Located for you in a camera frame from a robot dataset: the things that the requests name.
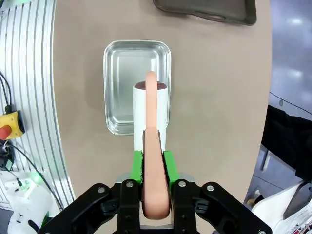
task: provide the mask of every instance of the rectangular metal container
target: rectangular metal container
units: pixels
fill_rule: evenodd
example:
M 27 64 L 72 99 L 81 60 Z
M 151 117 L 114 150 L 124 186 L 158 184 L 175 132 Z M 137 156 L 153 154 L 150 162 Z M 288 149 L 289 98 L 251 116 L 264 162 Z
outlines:
M 116 135 L 133 134 L 132 87 L 145 80 L 148 71 L 168 87 L 170 108 L 171 52 L 154 40 L 118 40 L 104 51 L 104 97 L 106 124 Z

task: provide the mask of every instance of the silver metal frame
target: silver metal frame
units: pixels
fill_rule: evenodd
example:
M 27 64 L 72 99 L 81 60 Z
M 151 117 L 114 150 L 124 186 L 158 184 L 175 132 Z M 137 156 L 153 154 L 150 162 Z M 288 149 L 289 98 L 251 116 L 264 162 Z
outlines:
M 39 171 L 48 172 L 51 187 L 64 207 L 74 199 L 67 173 L 53 86 L 53 26 L 56 0 L 34 0 L 0 11 L 0 70 L 12 90 L 12 103 L 21 110 L 25 134 L 12 140 Z M 0 91 L 0 107 L 5 99 Z M 33 172 L 16 153 L 14 171 Z M 0 208 L 9 209 L 0 183 Z

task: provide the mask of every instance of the green gripper pad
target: green gripper pad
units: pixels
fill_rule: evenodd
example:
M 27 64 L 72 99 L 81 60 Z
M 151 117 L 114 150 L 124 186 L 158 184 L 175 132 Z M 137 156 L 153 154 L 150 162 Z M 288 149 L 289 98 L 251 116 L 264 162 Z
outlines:
M 135 180 L 139 185 L 142 184 L 142 169 L 143 169 L 142 167 L 143 167 L 143 152 L 134 151 L 130 179 Z
M 171 151 L 164 151 L 164 159 L 167 168 L 169 190 L 171 191 L 172 184 L 179 179 L 179 173 L 177 172 L 174 155 Z

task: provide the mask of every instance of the green light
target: green light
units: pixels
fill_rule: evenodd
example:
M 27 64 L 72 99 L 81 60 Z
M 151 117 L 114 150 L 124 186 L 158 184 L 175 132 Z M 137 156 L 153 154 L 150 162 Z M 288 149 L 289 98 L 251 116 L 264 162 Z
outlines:
M 37 173 L 31 173 L 30 174 L 30 178 L 36 183 L 36 184 L 40 184 L 42 182 L 42 178 L 41 176 Z

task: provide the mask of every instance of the gray floor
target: gray floor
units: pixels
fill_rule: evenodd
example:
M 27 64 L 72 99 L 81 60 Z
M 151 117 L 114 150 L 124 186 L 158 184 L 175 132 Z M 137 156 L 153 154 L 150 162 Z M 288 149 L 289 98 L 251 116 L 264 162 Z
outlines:
M 312 112 L 312 1 L 271 0 L 273 60 L 271 92 Z M 312 115 L 270 94 L 269 104 L 292 116 L 312 120 Z M 261 147 L 247 196 L 261 189 L 273 195 L 299 181 L 294 171 L 272 156 L 261 171 Z
M 7 229 L 12 214 L 13 211 L 0 209 L 0 234 L 7 234 Z

